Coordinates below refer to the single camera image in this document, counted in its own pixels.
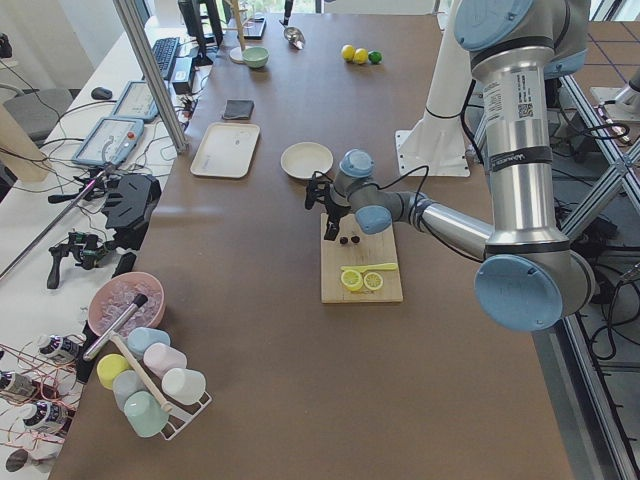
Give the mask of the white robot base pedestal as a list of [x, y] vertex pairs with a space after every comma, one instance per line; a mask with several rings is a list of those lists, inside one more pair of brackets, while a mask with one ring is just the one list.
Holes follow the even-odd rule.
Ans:
[[400, 174], [417, 176], [426, 165], [431, 176], [470, 175], [462, 110], [472, 76], [469, 52], [455, 36], [460, 6], [452, 3], [422, 118], [412, 129], [395, 132]]

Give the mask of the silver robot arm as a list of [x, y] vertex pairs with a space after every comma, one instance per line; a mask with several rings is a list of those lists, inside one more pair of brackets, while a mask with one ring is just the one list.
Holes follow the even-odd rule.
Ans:
[[334, 179], [313, 175], [306, 187], [306, 207], [326, 209], [326, 238], [348, 214], [370, 235], [407, 222], [479, 263], [475, 294], [498, 324], [536, 331], [577, 312], [595, 280], [556, 224], [544, 83], [583, 66], [588, 16], [585, 1], [462, 1], [452, 12], [446, 40], [483, 88], [491, 223], [418, 191], [385, 191], [371, 156], [353, 149]]

